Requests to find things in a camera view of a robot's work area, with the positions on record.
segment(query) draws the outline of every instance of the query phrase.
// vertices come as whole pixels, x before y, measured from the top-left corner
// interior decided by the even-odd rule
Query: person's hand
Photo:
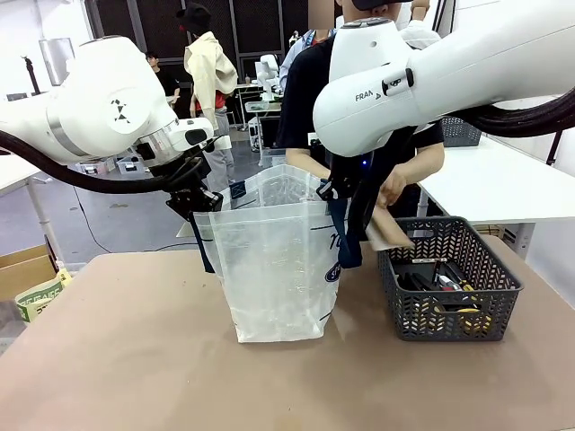
[[[173,100],[170,102],[170,108],[174,109],[176,106],[176,102],[180,99],[180,96],[173,96]]]
[[[196,102],[197,101],[198,101],[198,98],[196,97],[196,95],[192,91],[191,102],[190,102],[190,118],[191,119],[196,118]]]
[[[407,180],[401,174],[401,170],[395,166],[394,170],[389,174],[389,177],[387,177],[384,185],[381,186],[381,189],[379,190],[377,204],[382,208],[393,205],[402,195],[406,186]]]

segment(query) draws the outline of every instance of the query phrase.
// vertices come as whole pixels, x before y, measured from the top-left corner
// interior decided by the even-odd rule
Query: brown table
[[[323,339],[239,345],[192,251],[95,259],[0,358],[7,430],[537,430],[575,426],[575,312],[526,285],[504,341],[407,343],[375,256],[346,271]]]

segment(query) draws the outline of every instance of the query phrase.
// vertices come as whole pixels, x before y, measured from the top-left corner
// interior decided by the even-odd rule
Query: black pants
[[[387,209],[393,218],[415,217],[417,215],[417,205],[420,203],[420,186],[412,184],[407,186],[395,205]],[[429,200],[428,216],[442,216],[443,212],[431,199]]]

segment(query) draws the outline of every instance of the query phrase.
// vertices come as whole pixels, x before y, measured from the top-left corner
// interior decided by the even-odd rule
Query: black wall panel
[[[337,18],[338,16],[342,16],[343,15],[343,9],[341,9],[341,6],[337,4],[337,2],[335,2],[335,18]]]
[[[125,0],[98,0],[98,12],[106,36],[125,36],[136,43],[132,21]]]
[[[307,7],[308,0],[282,0],[284,15],[284,44],[286,51],[289,50],[289,38],[295,30],[303,36],[308,25],[309,10]]]
[[[173,63],[166,64],[160,61],[160,67],[168,71],[171,76],[173,76],[181,83],[191,82],[191,75],[188,72],[186,72],[186,69],[183,68],[183,61],[178,64]]]
[[[203,4],[211,12],[214,36],[219,40],[224,54],[226,54],[237,68],[234,30],[232,28],[232,15],[230,14],[229,2],[227,0],[196,0],[196,3]]]
[[[281,50],[276,0],[234,0],[234,14],[240,52]]]
[[[163,58],[183,57],[190,43],[188,33],[180,31],[175,16],[181,9],[181,0],[137,0],[137,8],[148,50]]]

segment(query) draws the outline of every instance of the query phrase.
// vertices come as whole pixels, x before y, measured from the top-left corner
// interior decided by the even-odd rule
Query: white desk
[[[471,224],[519,224],[516,252],[527,255],[535,223],[575,218],[575,178],[482,137],[477,147],[447,148],[443,169],[421,182],[427,196]]]
[[[240,98],[240,111],[242,114],[242,128],[243,130],[247,130],[248,125],[245,122],[245,112],[243,111],[243,99],[242,99],[242,93],[243,92],[249,92],[250,90],[256,90],[259,91],[260,86],[258,84],[238,84],[237,87],[235,87],[235,89],[237,90],[237,95]]]
[[[36,189],[34,188],[34,180],[32,177],[38,173],[40,173],[40,169],[17,155],[0,155],[0,196],[26,186],[36,214],[38,215],[42,231],[44,231],[48,237],[52,250],[56,253],[57,258],[62,260],[64,255],[56,241],[50,220],[46,217],[38,195],[36,194]]]
[[[255,114],[256,125],[258,128],[258,142],[260,144],[260,167],[263,166],[263,134],[261,132],[260,114],[264,117],[271,113],[281,112],[281,101],[248,101],[245,104],[245,111]]]

